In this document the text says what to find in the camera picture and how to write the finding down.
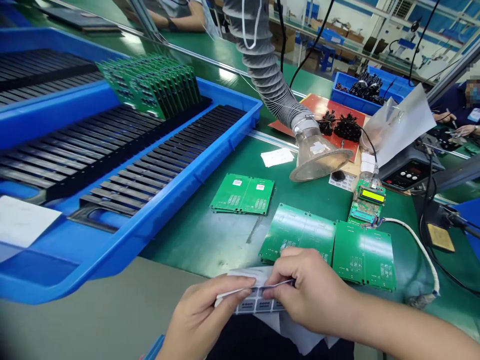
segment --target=yellow lcd screen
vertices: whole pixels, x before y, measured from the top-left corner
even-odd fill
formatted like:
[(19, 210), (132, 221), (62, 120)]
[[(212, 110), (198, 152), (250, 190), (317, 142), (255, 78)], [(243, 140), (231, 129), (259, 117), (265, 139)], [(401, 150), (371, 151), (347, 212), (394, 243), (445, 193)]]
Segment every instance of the yellow lcd screen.
[(379, 195), (377, 193), (374, 193), (374, 192), (371, 192), (371, 191), (368, 191), (368, 190), (365, 190), (365, 189), (362, 190), (361, 195), (366, 197), (366, 198), (370, 198), (372, 200), (375, 200), (375, 201), (378, 201), (378, 202), (381, 202), (381, 203), (383, 203), (385, 201), (385, 196)]

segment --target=flexible gray duct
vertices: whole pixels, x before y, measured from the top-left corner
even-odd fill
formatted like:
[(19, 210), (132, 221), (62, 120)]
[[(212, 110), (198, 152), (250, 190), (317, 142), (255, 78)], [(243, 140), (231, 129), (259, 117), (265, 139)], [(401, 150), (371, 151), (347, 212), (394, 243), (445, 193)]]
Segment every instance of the flexible gray duct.
[[(245, 39), (251, 47), (254, 42), (255, 22), (258, 14), (259, 0), (244, 0)], [(223, 12), (230, 18), (230, 32), (238, 38), (236, 48), (243, 54), (243, 64), (248, 67), (251, 81), (260, 93), (268, 110), (282, 124), (294, 129), (302, 120), (312, 119), (313, 113), (300, 104), (292, 94), (280, 72), (277, 56), (270, 38), (268, 2), (262, 0), (258, 21), (256, 45), (248, 49), (244, 44), (242, 32), (242, 0), (225, 0)], [(307, 121), (308, 127), (317, 127), (315, 121)]]

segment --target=worker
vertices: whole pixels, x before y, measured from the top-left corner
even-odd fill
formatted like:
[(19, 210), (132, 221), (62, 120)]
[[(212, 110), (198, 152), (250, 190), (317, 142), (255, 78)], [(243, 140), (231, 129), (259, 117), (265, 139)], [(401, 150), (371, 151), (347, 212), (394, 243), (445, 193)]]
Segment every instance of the worker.
[[(113, 0), (127, 19), (138, 23), (127, 0)], [(158, 29), (173, 32), (208, 32), (221, 37), (215, 26), (206, 0), (143, 0), (153, 23)]]
[(455, 132), (460, 136), (480, 136), (480, 79), (470, 80), (450, 87), (431, 108), (433, 118), (439, 123), (455, 122)]
[[(396, 359), (480, 359), (480, 344), (459, 328), (412, 307), (356, 291), (343, 282), (314, 249), (284, 249), (265, 285), (290, 278), (296, 279), (294, 287), (290, 284), (272, 287), (264, 290), (263, 297), (280, 301), (292, 319), (311, 332), (361, 343)], [(229, 321), (255, 282), (251, 277), (221, 275), (188, 288), (173, 312), (156, 359), (291, 360), (300, 357), (298, 352), (293, 354), (292, 348), (296, 350), (296, 347), (289, 339), (270, 328), (268, 336), (275, 341), (268, 341), (264, 329), (263, 338), (247, 337), (250, 331), (255, 332), (253, 327), (232, 332), (229, 326), (232, 321), (255, 319), (251, 315), (236, 315)], [(243, 290), (224, 297), (218, 307), (213, 307), (217, 295), (236, 289)], [(257, 319), (256, 324), (263, 323)], [(307, 359), (318, 359), (310, 354)], [(353, 356), (340, 358), (353, 359)]]

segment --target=red mat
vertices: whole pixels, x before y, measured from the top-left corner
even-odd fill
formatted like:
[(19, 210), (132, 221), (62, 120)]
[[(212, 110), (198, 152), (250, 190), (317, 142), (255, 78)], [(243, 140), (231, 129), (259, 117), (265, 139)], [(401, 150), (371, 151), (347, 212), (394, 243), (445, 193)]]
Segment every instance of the red mat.
[[(338, 102), (331, 101), (325, 97), (321, 97), (318, 95), (314, 94), (309, 94), (306, 98), (304, 98), (302, 101), (300, 101), (303, 105), (305, 105), (307, 108), (311, 110), (312, 113), (316, 115), (323, 116), (327, 111), (332, 112), (332, 110), (335, 110), (335, 119), (340, 119), (340, 115), (343, 115), (344, 117), (347, 117), (347, 115), (350, 113), (352, 116), (357, 117), (356, 122), (358, 125), (361, 127), (364, 126), (365, 123), (365, 114), (362, 112), (358, 112), (356, 110), (353, 110), (349, 107), (343, 106), (339, 104)], [(335, 129), (335, 126), (337, 125), (338, 121), (335, 121), (332, 124), (332, 127)], [(274, 121), (268, 126), (285, 133), (287, 135), (290, 135), (291, 137), (294, 136), (294, 133), (292, 132), (291, 129), (283, 125), (280, 121)], [(334, 144), (337, 148), (340, 148), (342, 146), (342, 138), (338, 137), (335, 135), (335, 133), (332, 133), (331, 136), (325, 136), (328, 141), (330, 141), (332, 144)], [(355, 162), (355, 159), (357, 158), (357, 153), (359, 152), (359, 143), (358, 142), (353, 142), (350, 140), (345, 140), (345, 143), (343, 144), (344, 149), (350, 149), (353, 151), (353, 156), (350, 158), (351, 162)]]

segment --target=black slotted rack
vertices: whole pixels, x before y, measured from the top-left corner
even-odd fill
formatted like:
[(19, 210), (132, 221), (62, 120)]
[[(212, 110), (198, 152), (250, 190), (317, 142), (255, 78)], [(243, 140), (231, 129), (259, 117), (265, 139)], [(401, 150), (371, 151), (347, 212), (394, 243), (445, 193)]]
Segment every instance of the black slotted rack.
[(0, 54), (0, 107), (102, 80), (97, 66), (50, 49)]
[(80, 198), (68, 218), (111, 233), (118, 229), (89, 216), (104, 210), (132, 217), (246, 112), (219, 105), (117, 175)]
[(0, 179), (39, 189), (32, 204), (69, 197), (207, 109), (165, 121), (125, 105), (84, 119), (0, 156)]

